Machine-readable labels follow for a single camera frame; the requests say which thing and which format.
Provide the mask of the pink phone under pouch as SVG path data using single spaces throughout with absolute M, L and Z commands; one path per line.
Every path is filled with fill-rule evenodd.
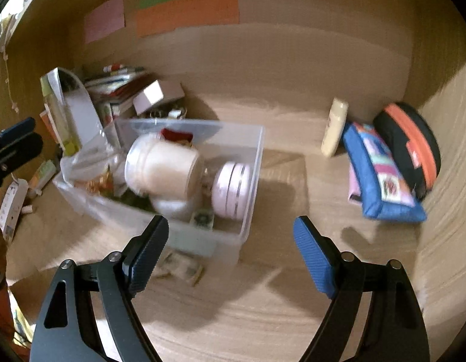
M 361 188 L 352 164 L 349 164 L 348 202 L 351 204 L 362 205 Z

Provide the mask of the pink sticky note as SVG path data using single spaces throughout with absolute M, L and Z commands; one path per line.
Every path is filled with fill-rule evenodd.
M 85 43 L 100 40 L 124 27 L 124 0 L 108 0 L 84 17 Z

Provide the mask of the blue patterned pencil pouch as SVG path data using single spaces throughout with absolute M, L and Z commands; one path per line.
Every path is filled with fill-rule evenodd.
M 427 220 L 422 205 L 396 166 L 392 152 L 373 126 L 347 123 L 342 142 L 357 178 L 366 218 L 403 223 Z

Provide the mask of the black orange zip case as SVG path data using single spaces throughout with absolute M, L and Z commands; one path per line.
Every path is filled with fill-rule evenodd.
M 388 145 L 396 166 L 416 199 L 433 189 L 442 166 L 436 136 L 419 112 L 405 102 L 390 103 L 373 119 L 375 131 Z

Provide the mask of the pink round fan device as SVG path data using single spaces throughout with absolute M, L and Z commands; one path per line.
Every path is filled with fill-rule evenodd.
M 215 175 L 211 191 L 214 213 L 221 217 L 240 221 L 246 211 L 251 167 L 248 164 L 227 162 Z

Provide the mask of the orange sticky note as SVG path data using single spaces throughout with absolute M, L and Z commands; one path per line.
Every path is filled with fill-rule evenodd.
M 187 27 L 239 24 L 239 0 L 171 0 L 139 10 L 136 23 L 140 38 Z

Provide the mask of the clear plastic storage bin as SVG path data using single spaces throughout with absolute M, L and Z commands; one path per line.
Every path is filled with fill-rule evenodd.
M 118 119 L 62 159 L 54 183 L 78 213 L 131 235 L 161 215 L 172 249 L 234 265 L 249 237 L 263 136 L 236 122 Z

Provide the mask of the white curved paper stand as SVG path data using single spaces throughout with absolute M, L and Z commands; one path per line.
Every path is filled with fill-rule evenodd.
M 58 100 L 67 128 L 82 147 L 97 136 L 102 124 L 87 89 L 82 81 L 68 69 L 57 67 L 48 72 L 48 83 Z

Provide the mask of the white small box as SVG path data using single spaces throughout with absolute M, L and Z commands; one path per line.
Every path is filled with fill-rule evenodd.
M 158 79 L 139 92 L 133 98 L 132 104 L 137 115 L 140 115 L 152 108 L 180 100 L 184 96 L 185 92 L 179 82 Z

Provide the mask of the beige cup with clear lid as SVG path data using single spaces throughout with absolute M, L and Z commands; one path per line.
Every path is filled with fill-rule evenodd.
M 137 195 L 188 200 L 201 184 L 203 169 L 197 149 L 148 133 L 138 136 L 128 151 L 124 177 Z

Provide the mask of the white power strip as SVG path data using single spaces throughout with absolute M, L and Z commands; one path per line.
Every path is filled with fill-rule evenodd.
M 22 210 L 29 186 L 24 179 L 13 181 L 2 200 L 0 208 L 0 229 L 7 244 L 14 238 L 16 224 Z

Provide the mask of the cream lotion bottle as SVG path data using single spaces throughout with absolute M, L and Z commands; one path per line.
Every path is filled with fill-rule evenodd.
M 334 98 L 320 147 L 323 156 L 330 158 L 336 153 L 347 118 L 348 103 Z

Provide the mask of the white drawstring cloth bag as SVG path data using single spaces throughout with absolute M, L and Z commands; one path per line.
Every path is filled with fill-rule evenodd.
M 69 186 L 86 192 L 86 183 L 109 168 L 113 173 L 115 186 L 113 197 L 121 196 L 128 189 L 124 177 L 124 167 L 124 154 L 109 147 L 102 150 L 84 150 L 72 157 L 65 157 L 61 160 L 61 172 L 64 181 Z

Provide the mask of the white round lidded jar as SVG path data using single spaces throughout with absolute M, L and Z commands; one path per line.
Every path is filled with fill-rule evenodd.
M 168 219 L 189 222 L 192 214 L 201 208 L 201 194 L 194 195 L 186 201 L 150 196 L 150 202 L 155 212 Z

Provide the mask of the gourd charm with orange cord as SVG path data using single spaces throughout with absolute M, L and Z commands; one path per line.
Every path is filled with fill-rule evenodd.
M 107 168 L 99 176 L 88 181 L 85 187 L 87 192 L 91 195 L 99 195 L 107 198 L 113 197 L 115 192 L 113 173 Z

